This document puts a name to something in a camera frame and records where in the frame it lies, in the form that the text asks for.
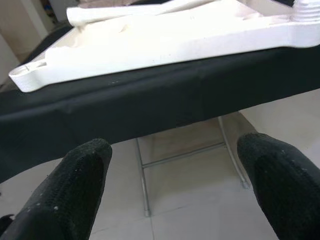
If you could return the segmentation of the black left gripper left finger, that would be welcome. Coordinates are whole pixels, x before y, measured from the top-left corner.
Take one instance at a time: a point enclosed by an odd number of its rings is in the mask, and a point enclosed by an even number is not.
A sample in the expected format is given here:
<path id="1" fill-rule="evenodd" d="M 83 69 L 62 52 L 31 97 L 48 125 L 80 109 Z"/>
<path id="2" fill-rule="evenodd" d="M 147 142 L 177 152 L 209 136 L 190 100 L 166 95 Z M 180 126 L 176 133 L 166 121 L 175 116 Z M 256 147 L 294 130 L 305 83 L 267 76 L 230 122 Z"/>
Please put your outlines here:
<path id="1" fill-rule="evenodd" d="M 69 151 L 33 191 L 2 240 L 87 240 L 105 189 L 112 147 L 97 138 Z"/>

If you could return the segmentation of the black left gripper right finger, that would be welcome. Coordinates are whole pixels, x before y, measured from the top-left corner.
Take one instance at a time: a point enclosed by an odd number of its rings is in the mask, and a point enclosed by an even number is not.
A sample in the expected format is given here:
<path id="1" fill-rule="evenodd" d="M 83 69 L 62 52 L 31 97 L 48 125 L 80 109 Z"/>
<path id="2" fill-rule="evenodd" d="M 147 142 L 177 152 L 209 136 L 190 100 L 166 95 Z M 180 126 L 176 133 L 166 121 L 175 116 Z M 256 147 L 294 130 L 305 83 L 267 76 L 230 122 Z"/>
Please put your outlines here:
<path id="1" fill-rule="evenodd" d="M 237 141 L 256 200 L 280 240 L 320 238 L 320 170 L 300 150 L 263 133 Z"/>

